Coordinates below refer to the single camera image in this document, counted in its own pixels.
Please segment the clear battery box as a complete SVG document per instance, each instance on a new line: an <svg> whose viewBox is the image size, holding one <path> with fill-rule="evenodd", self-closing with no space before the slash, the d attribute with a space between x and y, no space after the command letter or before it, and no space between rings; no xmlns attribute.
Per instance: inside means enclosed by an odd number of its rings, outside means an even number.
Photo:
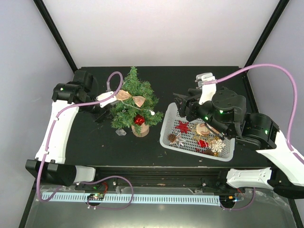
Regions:
<svg viewBox="0 0 304 228"><path fill-rule="evenodd" d="M115 132L119 136L125 136L126 135L126 131L124 129L117 129Z"/></svg>

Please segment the white plastic basket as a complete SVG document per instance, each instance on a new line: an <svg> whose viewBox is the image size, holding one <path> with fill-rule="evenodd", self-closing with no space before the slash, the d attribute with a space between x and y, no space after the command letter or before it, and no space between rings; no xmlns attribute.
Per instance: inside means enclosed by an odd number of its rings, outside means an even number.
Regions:
<svg viewBox="0 0 304 228"><path fill-rule="evenodd" d="M196 125L200 123L204 123L203 120L197 119L195 121L189 122L188 127L190 128L190 131L187 134L180 133L179 130L175 129L174 127L178 125L179 121L188 122L186 118L182 118L179 115L177 106L175 103L169 104L167 111L164 116L164 120L161 127L161 134L160 134L160 144L162 147L166 149L171 149L174 151L178 151L181 153L196 155L199 157L204 157L216 161L221 162L228 162L232 160L234 149L235 149L235 139L224 139L225 148L221 153L214 152L214 156L205 155L204 151L209 149L209 146L207 148L201 148L197 141L192 140L192 137L197 134L196 132ZM167 136L169 134L181 134L181 138L186 140L184 146L177 147L175 145L170 145L169 140L167 139Z"/></svg>

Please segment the burlap bow ornament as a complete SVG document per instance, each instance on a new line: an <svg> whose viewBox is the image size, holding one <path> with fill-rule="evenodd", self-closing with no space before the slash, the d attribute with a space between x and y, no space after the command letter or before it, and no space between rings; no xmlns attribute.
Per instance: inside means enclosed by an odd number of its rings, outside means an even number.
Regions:
<svg viewBox="0 0 304 228"><path fill-rule="evenodd" d="M119 101L132 99L138 107L141 107L146 100L146 98L144 98L143 96L133 96L129 92L124 90L119 90L119 92L116 95L116 99Z"/></svg>

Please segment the red gift box ornament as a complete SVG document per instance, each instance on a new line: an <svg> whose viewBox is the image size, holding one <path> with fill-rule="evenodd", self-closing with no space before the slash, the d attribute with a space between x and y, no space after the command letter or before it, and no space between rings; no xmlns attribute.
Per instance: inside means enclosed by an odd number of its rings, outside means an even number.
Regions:
<svg viewBox="0 0 304 228"><path fill-rule="evenodd" d="M142 115L137 114L134 117L134 124L141 126L143 123L145 123L145 118Z"/></svg>

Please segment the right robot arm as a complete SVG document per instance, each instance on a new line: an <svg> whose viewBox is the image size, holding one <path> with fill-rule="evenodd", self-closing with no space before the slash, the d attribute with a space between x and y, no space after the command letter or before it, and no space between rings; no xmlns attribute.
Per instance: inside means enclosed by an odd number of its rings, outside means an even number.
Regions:
<svg viewBox="0 0 304 228"><path fill-rule="evenodd" d="M191 122L202 119L205 127L218 138L235 139L240 145L265 156L271 166L261 170L230 169L216 179L220 191L231 187L271 189L289 199L304 197L304 157L267 115L247 113L246 98L225 87L199 99L204 93L189 89L189 95L174 94L179 115Z"/></svg>

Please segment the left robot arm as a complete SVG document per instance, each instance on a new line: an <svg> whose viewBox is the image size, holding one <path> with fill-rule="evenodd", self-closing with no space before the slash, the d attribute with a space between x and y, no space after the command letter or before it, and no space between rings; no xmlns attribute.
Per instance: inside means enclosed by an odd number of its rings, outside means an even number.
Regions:
<svg viewBox="0 0 304 228"><path fill-rule="evenodd" d="M76 115L89 113L97 123L110 115L111 101L102 104L96 104L96 101L108 98L112 92L97 94L92 91L96 84L92 74L77 70L71 82L54 87L51 117L42 145L35 159L27 160L25 164L33 177L67 187L79 182L85 182L92 190L101 186L102 178L95 173L95 168L65 163L67 141Z"/></svg>

